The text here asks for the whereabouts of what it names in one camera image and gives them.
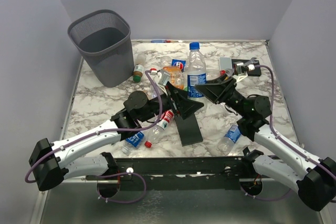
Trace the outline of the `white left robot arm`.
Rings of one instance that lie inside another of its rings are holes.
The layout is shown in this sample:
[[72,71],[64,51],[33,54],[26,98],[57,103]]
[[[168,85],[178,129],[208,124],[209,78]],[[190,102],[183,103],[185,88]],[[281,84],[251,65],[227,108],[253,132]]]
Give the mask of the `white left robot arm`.
[[142,131],[141,123],[152,118],[160,119],[162,113],[172,110],[182,119],[187,119],[204,104],[190,100],[187,92],[167,83],[166,93],[149,99],[145,92],[134,91],[124,101],[124,108],[111,119],[94,129],[61,141],[39,140],[28,160],[33,175],[25,182],[35,183],[39,191],[47,191],[58,186],[70,176],[70,164],[84,155],[105,145],[114,144]]

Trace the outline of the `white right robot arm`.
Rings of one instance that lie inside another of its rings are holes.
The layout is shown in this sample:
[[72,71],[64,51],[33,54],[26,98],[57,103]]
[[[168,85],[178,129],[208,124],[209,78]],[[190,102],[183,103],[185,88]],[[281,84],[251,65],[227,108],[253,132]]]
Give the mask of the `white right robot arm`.
[[237,121],[241,134],[262,145],[280,160],[262,153],[241,164],[246,177],[256,174],[270,177],[296,192],[314,211],[321,211],[335,199],[335,161],[304,150],[276,131],[271,122],[271,103],[262,95],[244,97],[236,90],[236,80],[221,76],[195,89],[213,104],[225,103],[241,116]]

